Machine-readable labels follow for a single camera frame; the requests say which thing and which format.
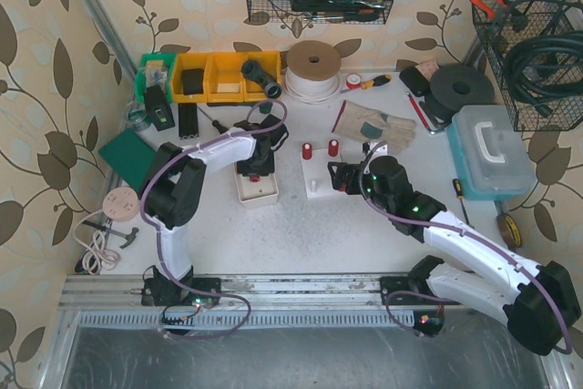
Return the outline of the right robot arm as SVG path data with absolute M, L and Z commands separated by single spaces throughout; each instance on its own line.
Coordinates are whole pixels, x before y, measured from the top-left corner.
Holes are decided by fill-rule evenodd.
M 497 244 L 465 224 L 446 206 L 413 188 L 397 159 L 369 154 L 359 164 L 331 162 L 333 189 L 360 195 L 405 236 L 464 265 L 425 257 L 420 285 L 409 294 L 424 300 L 460 303 L 502 323 L 530 352 L 573 351 L 570 328 L 582 315 L 568 270 L 541 264 Z

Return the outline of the cream plastic tray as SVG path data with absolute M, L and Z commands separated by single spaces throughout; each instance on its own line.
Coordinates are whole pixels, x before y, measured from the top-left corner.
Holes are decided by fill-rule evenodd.
M 236 174 L 235 181 L 240 203 L 248 210 L 268 207 L 277 203 L 279 188 L 275 174 L 250 182 L 249 177 Z

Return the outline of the short red spring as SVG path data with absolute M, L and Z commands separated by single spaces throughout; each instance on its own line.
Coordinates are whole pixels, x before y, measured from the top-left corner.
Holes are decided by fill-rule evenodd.
M 312 158 L 313 148 L 311 143 L 303 143 L 302 144 L 302 159 L 303 160 L 310 160 Z

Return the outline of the medium red spring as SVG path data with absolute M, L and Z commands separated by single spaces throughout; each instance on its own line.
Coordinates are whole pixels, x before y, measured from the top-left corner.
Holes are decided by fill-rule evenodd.
M 335 158 L 338 156 L 340 150 L 339 141 L 337 139 L 331 139 L 328 143 L 328 156 Z

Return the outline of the beige work glove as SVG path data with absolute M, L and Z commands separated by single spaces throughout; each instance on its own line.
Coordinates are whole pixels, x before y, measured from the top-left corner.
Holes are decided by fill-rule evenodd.
M 359 143 L 384 141 L 388 153 L 397 155 L 411 145 L 415 128 L 415 122 L 409 118 L 395 117 L 344 100 L 332 133 Z

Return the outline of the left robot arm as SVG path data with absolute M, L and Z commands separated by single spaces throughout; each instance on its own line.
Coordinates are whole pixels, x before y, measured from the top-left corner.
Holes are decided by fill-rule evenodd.
M 265 99 L 252 109 L 270 103 L 282 110 L 280 120 L 270 127 L 251 130 L 233 127 L 195 146 L 182 148 L 167 142 L 156 151 L 140 189 L 139 215 L 155 230 L 159 271 L 183 290 L 197 292 L 183 282 L 193 269 L 186 228 L 199 208 L 204 179 L 250 159 L 258 137 L 284 125 L 288 109 L 280 100 Z

